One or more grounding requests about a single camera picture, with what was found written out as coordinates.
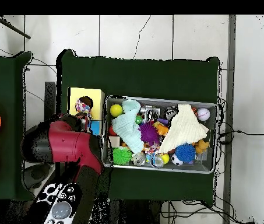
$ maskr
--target green cloth surface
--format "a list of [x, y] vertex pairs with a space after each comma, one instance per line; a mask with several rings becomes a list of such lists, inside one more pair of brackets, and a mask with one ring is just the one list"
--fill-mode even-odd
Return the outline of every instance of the green cloth surface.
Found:
[[[76, 57], [72, 50], [58, 56], [62, 81], [62, 112], [66, 112], [68, 87], [101, 89], [105, 96], [217, 102], [219, 59], [191, 61], [122, 60]], [[108, 191], [110, 169], [104, 169], [98, 191]], [[204, 200], [213, 203], [213, 173], [174, 173], [114, 168], [111, 199]]]
[[23, 70], [31, 58], [21, 52], [0, 57], [0, 199], [30, 200], [22, 184]]

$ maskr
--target purple spiky ball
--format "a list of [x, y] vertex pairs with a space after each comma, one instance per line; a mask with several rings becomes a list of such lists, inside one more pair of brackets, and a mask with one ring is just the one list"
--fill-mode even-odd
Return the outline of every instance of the purple spiky ball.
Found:
[[139, 130], [141, 131], [141, 140], [143, 142], [148, 142], [150, 146], [153, 145], [153, 142], [159, 144], [157, 129], [155, 129], [151, 122], [140, 125]]

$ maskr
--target gray plastic bin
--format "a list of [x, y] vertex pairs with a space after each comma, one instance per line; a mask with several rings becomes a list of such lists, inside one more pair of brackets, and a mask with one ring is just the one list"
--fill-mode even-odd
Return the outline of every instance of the gray plastic bin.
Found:
[[183, 164], [182, 166], [176, 166], [170, 161], [164, 165], [162, 168], [155, 168], [145, 163], [143, 166], [135, 166], [132, 162], [127, 163], [126, 165], [113, 165], [113, 167], [119, 167], [122, 169], [145, 169], [145, 170], [158, 170], [165, 172], [184, 172], [184, 173], [205, 173], [209, 174], [214, 170], [216, 164], [216, 152], [217, 152], [217, 135], [218, 135], [218, 116], [219, 111], [216, 104], [212, 103], [200, 103], [200, 102], [191, 102], [191, 101], [177, 101], [177, 100], [160, 100], [160, 99], [147, 99], [147, 98], [137, 98], [137, 97], [124, 97], [123, 99], [117, 99], [115, 96], [108, 96], [105, 100], [105, 109], [106, 115], [103, 122], [103, 152], [102, 152], [102, 161], [104, 166], [111, 167], [112, 165], [108, 161], [108, 139], [107, 132], [112, 123], [112, 116], [110, 114], [110, 107], [113, 104], [122, 104], [123, 101], [127, 99], [132, 99], [138, 101], [141, 106], [155, 106], [161, 109], [160, 117], [164, 115], [165, 109], [170, 106], [177, 106], [178, 104], [190, 104], [192, 107], [197, 109], [204, 107], [209, 109], [210, 118], [206, 121], [200, 121], [204, 126], [206, 126], [209, 131], [205, 140], [209, 140], [210, 147], [202, 155], [198, 155], [197, 159], [194, 160], [193, 164]]

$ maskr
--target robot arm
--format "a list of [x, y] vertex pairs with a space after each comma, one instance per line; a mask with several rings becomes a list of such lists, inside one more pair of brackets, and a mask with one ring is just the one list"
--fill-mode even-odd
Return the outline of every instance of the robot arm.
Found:
[[61, 180], [41, 191], [27, 224], [87, 224], [103, 164], [99, 138], [80, 130], [80, 119], [66, 114], [26, 132], [21, 150], [27, 161], [69, 163]]

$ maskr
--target white ball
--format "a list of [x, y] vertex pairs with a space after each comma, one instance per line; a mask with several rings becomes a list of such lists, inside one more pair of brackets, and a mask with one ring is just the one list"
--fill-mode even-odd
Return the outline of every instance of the white ball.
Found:
[[210, 112], [206, 108], [199, 108], [197, 113], [198, 113], [197, 118], [201, 121], [206, 121], [210, 117]]
[[183, 164], [183, 162], [181, 160], [178, 160], [176, 154], [172, 155], [171, 160], [172, 160], [173, 164], [175, 164], [177, 166], [180, 166]]

